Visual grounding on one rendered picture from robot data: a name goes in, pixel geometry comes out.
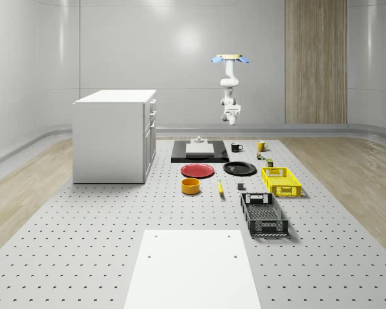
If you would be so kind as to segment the black plate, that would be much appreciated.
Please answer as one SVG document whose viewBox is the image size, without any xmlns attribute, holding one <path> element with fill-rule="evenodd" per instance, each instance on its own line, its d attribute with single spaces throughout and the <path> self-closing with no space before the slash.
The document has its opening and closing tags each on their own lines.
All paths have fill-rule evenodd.
<svg viewBox="0 0 386 309">
<path fill-rule="evenodd" d="M 224 164 L 223 169 L 234 176 L 251 176 L 257 173 L 256 167 L 247 162 L 228 162 Z"/>
</svg>

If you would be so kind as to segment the black stove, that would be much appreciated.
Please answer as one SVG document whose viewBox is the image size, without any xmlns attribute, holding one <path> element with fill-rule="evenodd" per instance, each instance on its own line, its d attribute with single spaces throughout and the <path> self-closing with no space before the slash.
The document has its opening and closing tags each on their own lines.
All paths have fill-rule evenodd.
<svg viewBox="0 0 386 309">
<path fill-rule="evenodd" d="M 186 145 L 195 144 L 196 149 L 209 149 L 213 147 L 213 152 L 196 152 L 194 154 L 186 154 Z M 198 142 L 196 138 L 187 140 L 175 140 L 171 156 L 172 163 L 227 163 L 229 162 L 228 153 L 225 144 L 222 140 L 209 140 L 204 138 Z"/>
</svg>

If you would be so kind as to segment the red plate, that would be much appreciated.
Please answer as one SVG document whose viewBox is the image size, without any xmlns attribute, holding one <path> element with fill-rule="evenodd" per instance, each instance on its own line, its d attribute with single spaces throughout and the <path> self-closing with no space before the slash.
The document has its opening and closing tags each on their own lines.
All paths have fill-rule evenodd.
<svg viewBox="0 0 386 309">
<path fill-rule="evenodd" d="M 187 164 L 181 168 L 181 173 L 189 178 L 208 178 L 214 174 L 214 168 L 207 164 Z"/>
</svg>

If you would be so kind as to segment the yellow bowl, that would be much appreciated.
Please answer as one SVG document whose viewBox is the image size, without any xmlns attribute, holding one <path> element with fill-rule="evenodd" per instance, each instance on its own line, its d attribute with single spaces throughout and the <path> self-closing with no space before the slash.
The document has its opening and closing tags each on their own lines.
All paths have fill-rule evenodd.
<svg viewBox="0 0 386 309">
<path fill-rule="evenodd" d="M 185 178 L 181 181 L 181 191 L 184 194 L 197 194 L 200 191 L 200 181 L 197 178 Z"/>
</svg>

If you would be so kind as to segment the yellow basket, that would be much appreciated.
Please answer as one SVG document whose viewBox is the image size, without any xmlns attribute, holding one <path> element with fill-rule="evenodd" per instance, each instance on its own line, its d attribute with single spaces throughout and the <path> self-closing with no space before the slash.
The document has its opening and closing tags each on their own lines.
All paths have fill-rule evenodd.
<svg viewBox="0 0 386 309">
<path fill-rule="evenodd" d="M 261 178 L 276 196 L 301 196 L 301 184 L 287 167 L 263 167 Z"/>
</svg>

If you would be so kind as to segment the dark grey basket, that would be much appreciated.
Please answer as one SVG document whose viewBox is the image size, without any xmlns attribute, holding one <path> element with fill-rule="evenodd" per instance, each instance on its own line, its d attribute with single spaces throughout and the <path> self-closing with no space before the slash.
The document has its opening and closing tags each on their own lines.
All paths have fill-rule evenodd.
<svg viewBox="0 0 386 309">
<path fill-rule="evenodd" d="M 285 236 L 288 219 L 272 193 L 242 193 L 241 207 L 250 234 Z"/>
</svg>

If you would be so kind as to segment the white cabinet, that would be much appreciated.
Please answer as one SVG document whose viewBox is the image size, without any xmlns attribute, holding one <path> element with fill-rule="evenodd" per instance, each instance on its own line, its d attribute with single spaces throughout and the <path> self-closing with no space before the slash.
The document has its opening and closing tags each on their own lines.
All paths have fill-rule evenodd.
<svg viewBox="0 0 386 309">
<path fill-rule="evenodd" d="M 100 90 L 73 103 L 73 181 L 145 183 L 156 154 L 156 90 Z"/>
</svg>

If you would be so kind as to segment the white board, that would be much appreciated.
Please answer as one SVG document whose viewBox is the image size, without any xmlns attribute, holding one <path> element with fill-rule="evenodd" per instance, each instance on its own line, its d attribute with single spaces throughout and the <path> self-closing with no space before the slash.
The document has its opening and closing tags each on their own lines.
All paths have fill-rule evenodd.
<svg viewBox="0 0 386 309">
<path fill-rule="evenodd" d="M 124 309 L 261 309 L 240 230 L 146 230 Z"/>
</svg>

